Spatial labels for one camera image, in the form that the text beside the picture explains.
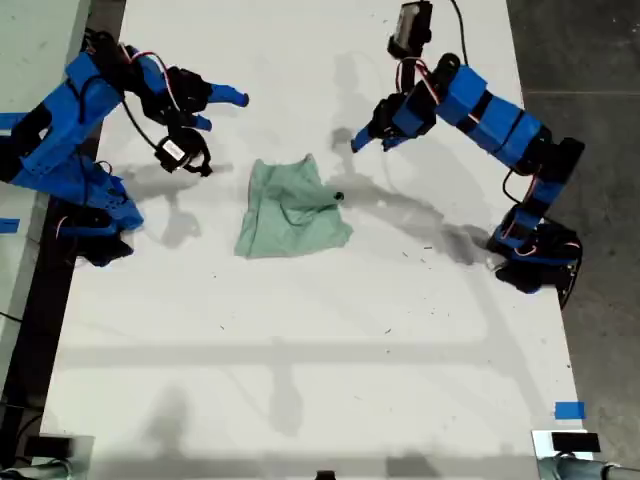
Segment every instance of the crumpled green towel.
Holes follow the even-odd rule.
[[[294,257],[344,246],[353,229],[340,218],[336,194],[322,185],[310,154],[293,165],[257,160],[235,254]]]

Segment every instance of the black cable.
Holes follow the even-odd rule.
[[[74,152],[73,155],[75,156],[76,160],[78,160],[78,163],[80,165],[80,170],[82,171],[84,193],[83,193],[82,205],[80,206],[80,211],[70,219],[72,227],[76,225],[76,218],[82,215],[82,213],[84,213],[85,209],[88,206],[87,204],[89,203],[89,177],[87,176],[87,171],[84,168],[82,157],[78,155],[77,152]],[[71,248],[69,248],[69,251],[66,253],[66,255],[64,255],[64,262],[67,265],[71,267],[74,266],[74,262],[71,261],[71,258],[74,256],[74,252],[77,252],[77,250],[78,250],[78,236],[75,235],[73,237]]]
[[[460,42],[462,43],[462,57],[464,58],[464,63],[469,65],[469,58],[467,57],[467,41],[464,36],[464,22],[462,20],[462,12],[460,12],[460,8],[458,7],[458,3],[456,0],[451,0],[451,4],[453,8],[456,10],[456,14],[458,15],[458,22],[460,23]]]
[[[31,407],[28,405],[15,405],[13,403],[0,402],[0,407],[20,408],[22,410],[34,410],[36,412],[44,412],[43,407]]]
[[[13,320],[16,323],[22,323],[22,320],[20,320],[17,317],[14,317],[13,315],[9,315],[8,313],[0,312],[0,315],[3,316],[4,318],[8,318],[9,320]]]
[[[158,146],[155,143],[153,143],[151,139],[147,136],[147,134],[144,133],[142,128],[140,128],[140,125],[138,125],[138,122],[136,122],[135,117],[133,116],[133,114],[131,113],[131,110],[129,109],[129,105],[127,105],[127,100],[124,98],[124,95],[122,95],[122,106],[124,107],[124,110],[125,112],[127,112],[127,116],[129,117],[129,120],[131,120],[131,123],[133,124],[135,129],[138,131],[140,136],[145,140],[145,142],[147,142],[151,146],[151,148],[153,148],[153,150],[156,150]]]
[[[502,181],[502,193],[504,193],[505,196],[509,200],[511,200],[513,203],[521,203],[519,200],[517,200],[513,195],[511,195],[507,191],[507,182],[509,181],[509,178],[511,178],[512,174],[513,174],[513,168],[509,170],[509,173],[507,173],[507,175],[504,177],[504,180]]]
[[[98,80],[98,79],[101,79],[105,83],[109,84],[109,82],[107,82],[107,80],[104,78],[103,75],[98,74],[98,75],[93,75],[93,76],[89,77],[87,79],[87,81],[84,82],[84,84],[82,85],[82,88],[80,89],[80,93],[78,94],[78,102],[80,104],[80,114],[78,116],[78,121],[80,123],[84,123],[84,120],[85,120],[85,111],[86,111],[86,99],[85,99],[85,97],[87,96],[87,91],[89,90],[89,87],[91,86],[91,83],[93,83],[95,80]],[[155,151],[156,148],[158,148],[157,145],[151,141],[151,139],[147,136],[146,133],[144,133],[144,131],[142,130],[142,128],[140,127],[140,125],[136,121],[135,117],[131,113],[131,110],[129,109],[129,105],[127,104],[127,100],[125,98],[125,94],[124,93],[120,93],[120,96],[121,96],[121,100],[122,100],[122,105],[124,106],[124,109],[127,112],[127,116],[129,117],[129,120],[131,121],[131,123],[133,124],[135,129],[138,131],[140,136],[145,140],[145,142],[147,142],[149,144],[149,146],[151,146],[151,148],[153,148],[153,150]]]
[[[0,472],[0,478],[7,480],[35,480],[30,477],[25,477],[16,470],[3,470]]]
[[[573,288],[576,286],[576,280],[578,280],[578,273],[580,273],[580,267],[582,267],[582,247],[580,247],[580,257],[575,265],[575,271],[573,278],[571,279],[571,285],[567,289],[564,297],[560,301],[560,310],[564,309],[565,305],[569,302],[569,298],[571,298],[571,294],[573,293]]]
[[[25,432],[27,431],[27,429],[33,425],[34,423],[36,423],[38,420],[40,420],[42,418],[42,415],[44,414],[44,412],[40,412],[38,415],[36,415],[35,417],[33,417],[31,420],[29,420],[27,423],[25,423],[22,428],[18,431],[18,433],[16,434],[16,443],[18,443],[20,441],[20,437],[22,437],[22,435],[25,434]]]

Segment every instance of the white tabletop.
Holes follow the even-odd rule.
[[[127,2],[124,41],[251,104],[207,109],[224,168],[202,180],[164,172],[122,109],[105,122],[145,225],[132,257],[77,269],[43,422],[95,437],[91,478],[537,478],[530,430],[576,393],[555,291],[500,283],[469,235],[509,208],[505,168],[444,122],[389,154],[333,141],[393,89],[400,3]],[[520,102],[505,1],[460,7],[473,67]],[[431,65],[460,51],[449,2],[432,28]],[[253,162],[309,152],[350,242],[234,257]]]

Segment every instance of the wire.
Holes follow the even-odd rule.
[[[520,201],[518,199],[516,199],[513,195],[511,195],[507,191],[507,182],[509,181],[509,178],[511,178],[511,175],[513,174],[513,172],[514,172],[513,168],[509,169],[509,172],[504,177],[504,180],[502,181],[502,193],[504,193],[505,197],[507,197],[513,203],[520,203]]]
[[[58,222],[58,226],[56,227],[56,240],[58,239],[58,236],[60,235],[60,227],[62,227],[62,223],[69,218],[68,216],[64,216],[60,219],[60,221]]]
[[[0,471],[0,478],[2,479],[7,479],[7,480],[35,480],[34,478],[31,477],[25,477],[24,475],[22,475],[20,472],[18,472],[15,469],[9,469],[9,470],[2,470]]]
[[[36,412],[44,412],[43,407],[31,407],[25,405],[16,405],[14,403],[0,402],[0,407],[21,408],[22,410],[34,410]]]
[[[42,418],[42,415],[44,415],[44,412],[40,412],[38,415],[36,415],[35,417],[33,417],[31,420],[29,420],[27,423],[25,423],[22,428],[18,431],[18,433],[16,434],[16,443],[18,443],[20,441],[20,438],[22,437],[22,435],[25,434],[25,432],[28,430],[28,428],[33,425],[34,423],[36,423],[38,420],[40,420]]]
[[[464,58],[464,63],[469,65],[469,58],[467,57],[467,42],[464,37],[464,21],[462,20],[462,12],[460,12],[460,8],[458,7],[458,3],[456,0],[450,0],[453,8],[456,10],[456,14],[458,15],[458,22],[460,23],[460,43],[462,44],[462,57]]]
[[[424,63],[424,60],[422,60],[419,57],[407,57],[407,58],[403,58],[402,60],[400,60],[400,62],[398,62],[398,66],[396,67],[396,90],[398,93],[402,92],[402,88],[400,87],[400,83],[401,83],[401,70],[402,70],[402,63],[405,61],[414,61],[416,63],[415,65],[415,70],[418,71],[418,73],[420,74],[420,76],[422,77],[422,80],[424,80],[424,84],[427,86],[427,89],[429,90],[429,94],[431,95],[431,98],[433,98],[433,101],[436,103],[436,105],[440,105],[440,98],[438,97],[438,94],[436,93],[435,88],[433,88],[433,85],[431,85],[431,82],[429,82],[429,78],[428,78],[428,73],[429,73],[429,69],[427,67],[427,65]],[[472,113],[468,113],[467,117],[469,117],[471,120],[473,120],[474,123],[476,124],[480,124],[480,119],[478,117],[476,117],[475,115],[473,115]]]
[[[129,55],[129,52],[127,52],[127,47],[125,47],[124,43],[119,43],[118,46],[124,52],[124,56],[127,57],[127,60],[129,61],[129,63],[131,63],[131,56]]]
[[[164,81],[167,85],[167,91],[169,92],[169,97],[171,97],[171,102],[173,103],[173,106],[176,107],[176,110],[179,112],[180,107],[178,106],[178,102],[176,102],[176,98],[173,96],[173,90],[171,90],[171,84],[169,83],[169,72],[167,71],[167,66],[162,61],[162,58],[160,58],[160,56],[155,52],[151,52],[151,51],[138,52],[133,57],[131,57],[131,63],[135,62],[137,59],[141,57],[149,57],[149,56],[155,57],[160,63],[160,66],[162,67],[162,71],[164,73]]]
[[[129,117],[129,120],[131,120],[131,123],[133,124],[135,129],[138,131],[140,136],[145,140],[145,142],[147,142],[151,146],[151,148],[153,148],[154,150],[158,148],[158,146],[151,141],[151,139],[147,136],[147,134],[144,133],[142,128],[140,128],[140,125],[138,125],[138,122],[136,122],[136,119],[133,116],[133,113],[131,113],[131,110],[129,109],[129,105],[127,105],[127,100],[124,98],[124,95],[122,96],[122,106],[124,107],[124,110],[127,112],[127,116]]]
[[[580,252],[580,257],[575,265],[575,270],[573,272],[573,277],[571,277],[571,283],[567,288],[562,300],[560,301],[560,310],[564,309],[564,307],[569,302],[569,298],[571,298],[571,294],[573,293],[573,289],[576,286],[576,280],[578,279],[578,272],[580,272],[580,267],[582,267],[582,252]]]
[[[520,253],[519,248],[514,248],[513,251],[516,252],[516,255],[518,255],[519,257],[528,257],[529,255],[533,255],[534,253],[536,253],[538,251],[538,247],[533,245],[531,247],[531,250],[529,250],[527,253]]]
[[[3,316],[4,318],[8,318],[9,320],[13,320],[16,323],[22,323],[22,320],[20,320],[17,317],[14,317],[13,315],[9,315],[8,313],[0,312],[0,315]]]

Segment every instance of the robotic arm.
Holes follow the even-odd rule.
[[[78,147],[120,103],[134,126],[154,149],[168,172],[184,168],[206,177],[211,156],[196,129],[211,130],[211,122],[195,115],[209,103],[246,107],[249,97],[226,85],[215,85],[188,70],[167,69],[153,52],[118,45],[105,33],[95,34],[91,46],[67,68],[67,79],[26,114],[0,114],[0,180],[45,192],[79,206],[60,235],[79,239],[79,254],[95,265],[126,256],[132,250],[120,233],[143,223],[119,177],[104,171]],[[125,100],[132,92],[144,114],[165,125],[168,135],[157,144],[140,129]],[[201,164],[194,160],[202,157]]]
[[[545,214],[567,183],[584,144],[565,138],[559,144],[536,118],[494,96],[472,68],[447,53],[430,71],[420,59],[431,39],[432,6],[402,6],[388,51],[400,61],[397,92],[375,108],[373,119],[351,142],[357,152],[373,139],[388,151],[427,133],[440,117],[519,175],[533,175],[529,191],[504,217],[487,248],[507,258],[496,276],[526,293],[555,285],[561,304],[573,287],[582,256],[575,232]],[[414,83],[415,72],[422,78]]]

